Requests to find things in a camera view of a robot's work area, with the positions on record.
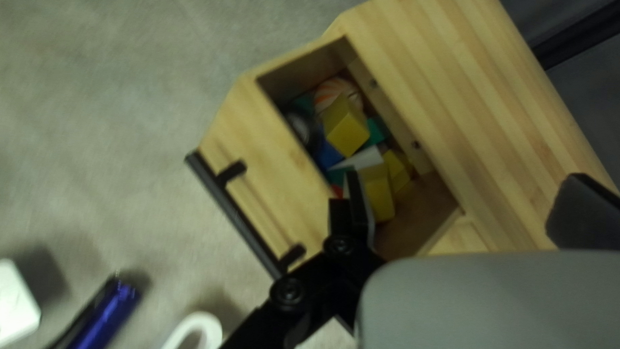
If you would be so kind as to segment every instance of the black screw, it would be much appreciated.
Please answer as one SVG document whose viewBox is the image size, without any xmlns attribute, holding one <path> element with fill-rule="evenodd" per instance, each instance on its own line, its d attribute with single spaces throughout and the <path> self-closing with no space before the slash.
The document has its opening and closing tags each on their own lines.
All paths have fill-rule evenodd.
<svg viewBox="0 0 620 349">
<path fill-rule="evenodd" d="M 275 300 L 283 305 L 292 306 L 301 302 L 304 288 L 299 280 L 286 278 L 277 282 Z"/>
<path fill-rule="evenodd" d="M 329 243 L 331 252 L 339 255 L 347 255 L 353 251 L 353 243 L 348 238 L 335 237 Z"/>
</svg>

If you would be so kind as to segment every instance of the green block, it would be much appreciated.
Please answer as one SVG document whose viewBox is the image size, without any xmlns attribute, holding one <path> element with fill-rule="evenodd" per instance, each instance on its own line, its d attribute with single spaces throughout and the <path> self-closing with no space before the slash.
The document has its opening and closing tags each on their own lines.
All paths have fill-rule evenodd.
<svg viewBox="0 0 620 349">
<path fill-rule="evenodd" d="M 305 117 L 314 117 L 314 96 L 302 94 L 291 101 L 291 108 Z"/>
<path fill-rule="evenodd" d="M 329 184 L 336 184 L 337 186 L 344 188 L 345 186 L 345 173 L 349 171 L 355 171 L 353 166 L 338 168 L 336 170 L 330 170 L 327 172 L 327 180 Z"/>
<path fill-rule="evenodd" d="M 364 144 L 364 146 L 375 145 L 388 139 L 390 136 L 389 129 L 380 117 L 375 116 L 366 120 L 368 124 L 368 130 L 370 131 L 370 139 Z"/>
</svg>

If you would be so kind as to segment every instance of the orange striped ball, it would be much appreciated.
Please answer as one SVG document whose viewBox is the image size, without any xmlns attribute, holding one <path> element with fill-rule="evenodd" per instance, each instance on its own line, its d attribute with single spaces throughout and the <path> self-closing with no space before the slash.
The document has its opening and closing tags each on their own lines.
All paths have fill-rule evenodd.
<svg viewBox="0 0 620 349">
<path fill-rule="evenodd" d="M 314 93 L 314 110 L 317 114 L 323 112 L 341 93 L 344 93 L 356 107 L 363 109 L 360 90 L 349 81 L 342 78 L 331 78 L 323 81 Z"/>
</svg>

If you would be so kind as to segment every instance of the gray carpet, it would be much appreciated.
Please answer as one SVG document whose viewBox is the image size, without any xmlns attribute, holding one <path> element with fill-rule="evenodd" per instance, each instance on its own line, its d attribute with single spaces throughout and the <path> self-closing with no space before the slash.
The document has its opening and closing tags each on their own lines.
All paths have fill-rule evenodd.
<svg viewBox="0 0 620 349">
<path fill-rule="evenodd" d="M 193 309 L 230 332 L 270 278 L 183 164 L 235 77 L 357 0 L 0 0 L 0 258 L 43 311 L 39 349 L 108 275 L 147 273 L 110 348 L 155 349 Z M 350 348 L 335 322 L 303 345 Z"/>
</svg>

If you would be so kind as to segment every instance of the wooden box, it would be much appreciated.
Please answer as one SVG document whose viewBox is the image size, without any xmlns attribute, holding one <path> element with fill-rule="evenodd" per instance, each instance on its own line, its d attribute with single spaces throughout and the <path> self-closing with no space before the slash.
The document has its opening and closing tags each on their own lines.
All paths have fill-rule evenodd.
<svg viewBox="0 0 620 349">
<path fill-rule="evenodd" d="M 330 186 L 277 105 L 348 70 L 420 176 L 376 233 L 388 260 L 553 249 L 560 182 L 611 180 L 496 0 L 373 0 L 316 41 L 243 74 L 198 146 L 275 258 L 327 236 Z"/>
</svg>

